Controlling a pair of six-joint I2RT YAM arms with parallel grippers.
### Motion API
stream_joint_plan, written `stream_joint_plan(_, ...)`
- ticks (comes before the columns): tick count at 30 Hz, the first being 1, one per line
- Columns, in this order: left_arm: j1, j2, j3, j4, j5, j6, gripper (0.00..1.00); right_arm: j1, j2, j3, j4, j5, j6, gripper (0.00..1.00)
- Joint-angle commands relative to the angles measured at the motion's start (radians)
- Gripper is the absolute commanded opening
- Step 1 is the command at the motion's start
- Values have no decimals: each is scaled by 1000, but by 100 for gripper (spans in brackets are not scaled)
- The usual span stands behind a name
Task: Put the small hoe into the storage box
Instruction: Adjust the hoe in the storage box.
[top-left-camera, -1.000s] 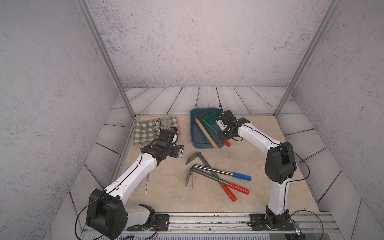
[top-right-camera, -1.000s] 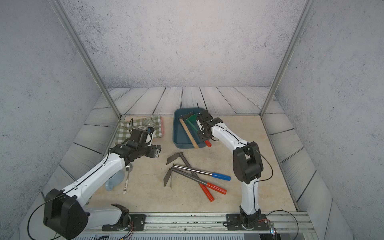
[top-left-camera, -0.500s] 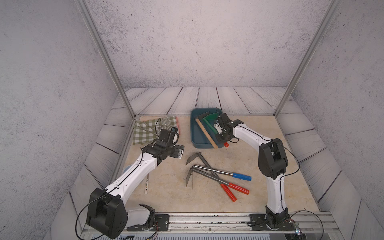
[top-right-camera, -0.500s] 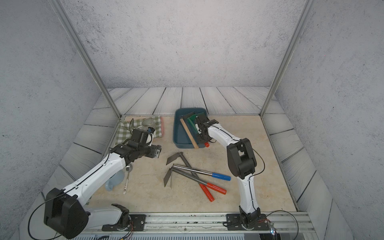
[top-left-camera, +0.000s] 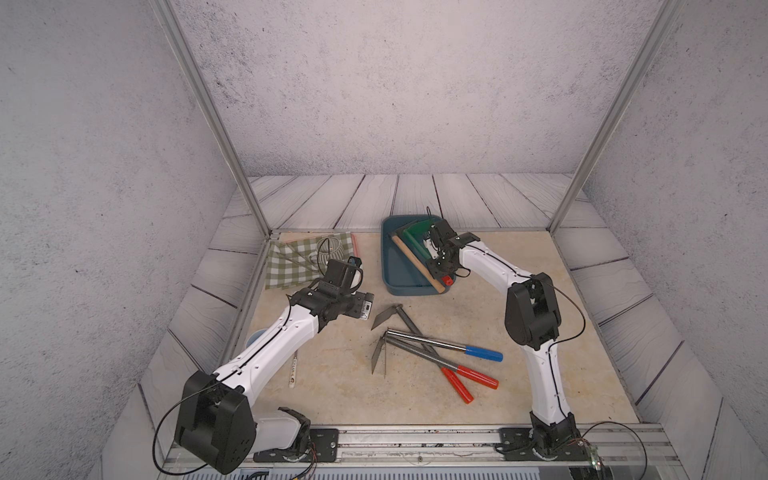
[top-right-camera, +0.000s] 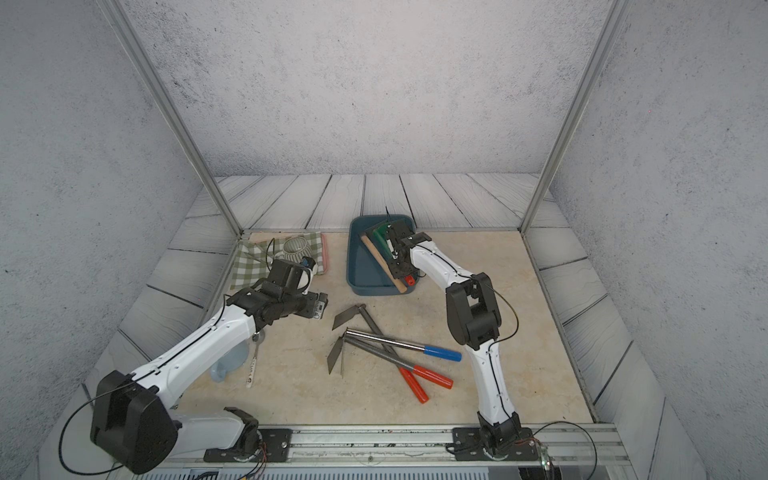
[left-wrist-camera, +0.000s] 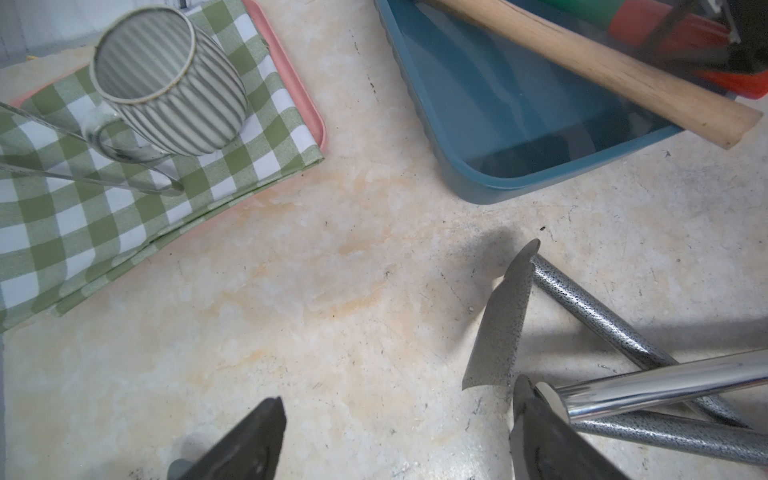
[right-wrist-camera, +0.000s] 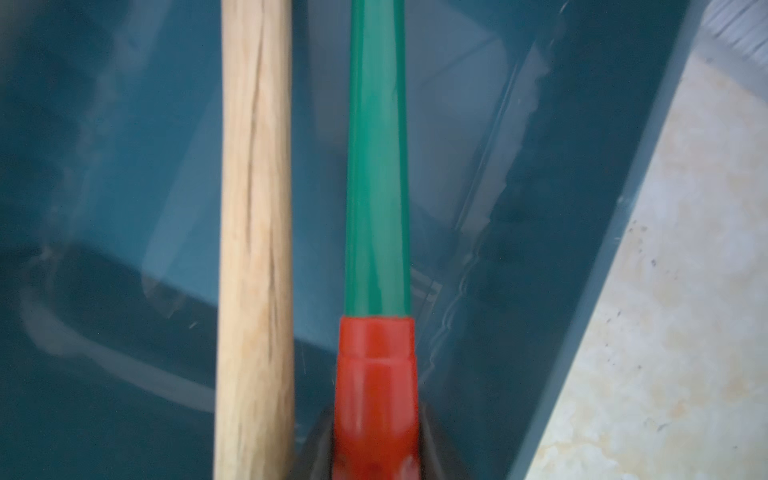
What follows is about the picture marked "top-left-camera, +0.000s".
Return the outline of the wooden handle hoe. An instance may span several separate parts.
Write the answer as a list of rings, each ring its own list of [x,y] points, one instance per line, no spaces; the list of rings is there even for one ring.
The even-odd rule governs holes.
[[[405,244],[405,242],[397,235],[391,236],[394,244],[400,249],[400,251],[406,256],[406,258],[414,265],[414,267],[422,274],[422,276],[431,284],[431,286],[437,291],[438,294],[443,294],[446,288],[438,280],[436,280],[426,266],[418,259],[418,257],[412,252],[412,250]]]

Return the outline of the green red handle hoe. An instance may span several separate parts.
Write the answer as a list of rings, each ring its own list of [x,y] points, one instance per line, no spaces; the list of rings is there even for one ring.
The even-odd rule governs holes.
[[[431,219],[437,220],[435,216],[425,216],[424,218],[413,220],[404,226],[397,228],[393,233],[399,236],[405,242],[405,244],[412,250],[412,252],[425,266],[426,261],[431,258],[431,253],[433,253],[433,250],[428,247],[426,240],[429,221]],[[453,284],[453,281],[439,282],[443,284],[445,288]]]

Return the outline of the blue handle metal hoe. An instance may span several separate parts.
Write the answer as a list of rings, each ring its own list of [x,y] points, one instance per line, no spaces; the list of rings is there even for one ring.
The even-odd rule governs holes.
[[[471,345],[448,342],[444,340],[438,340],[438,339],[424,337],[424,336],[420,336],[420,335],[416,335],[416,334],[408,333],[404,331],[388,329],[386,331],[386,335],[388,337],[396,338],[399,340],[414,341],[414,342],[417,342],[423,345],[429,345],[432,347],[439,347],[443,349],[461,351],[465,355],[481,358],[484,360],[502,362],[504,359],[503,354],[498,351],[489,350],[489,349],[471,346]]]

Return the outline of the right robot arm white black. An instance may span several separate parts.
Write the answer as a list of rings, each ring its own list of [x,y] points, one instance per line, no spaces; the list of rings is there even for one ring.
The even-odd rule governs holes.
[[[459,234],[445,220],[430,221],[422,242],[428,251],[426,268],[434,278],[450,277],[464,269],[505,295],[504,327],[522,348],[531,383],[532,449],[542,459],[556,458],[581,434],[559,367],[562,318],[552,279],[513,265],[475,234]]]

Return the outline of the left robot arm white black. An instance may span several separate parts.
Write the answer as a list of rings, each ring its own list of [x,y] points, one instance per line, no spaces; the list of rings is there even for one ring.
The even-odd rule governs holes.
[[[244,351],[211,374],[192,374],[172,407],[175,442],[223,475],[253,453],[314,462],[306,416],[287,407],[255,416],[252,409],[278,370],[329,322],[368,318],[374,296],[361,291],[363,277],[360,258],[330,260],[324,275],[290,295],[278,319]]]

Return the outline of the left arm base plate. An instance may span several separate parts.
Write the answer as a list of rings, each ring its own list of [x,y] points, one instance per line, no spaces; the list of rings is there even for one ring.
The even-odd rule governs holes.
[[[340,431],[336,428],[311,427],[303,440],[288,449],[255,452],[256,463],[334,463],[337,460]]]

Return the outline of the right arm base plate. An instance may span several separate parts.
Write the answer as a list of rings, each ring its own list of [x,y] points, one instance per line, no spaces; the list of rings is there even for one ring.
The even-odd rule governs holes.
[[[538,447],[531,436],[531,428],[503,427],[498,430],[499,441],[494,449],[505,461],[518,462],[587,462],[589,454],[585,447],[574,440],[551,449],[548,453]]]

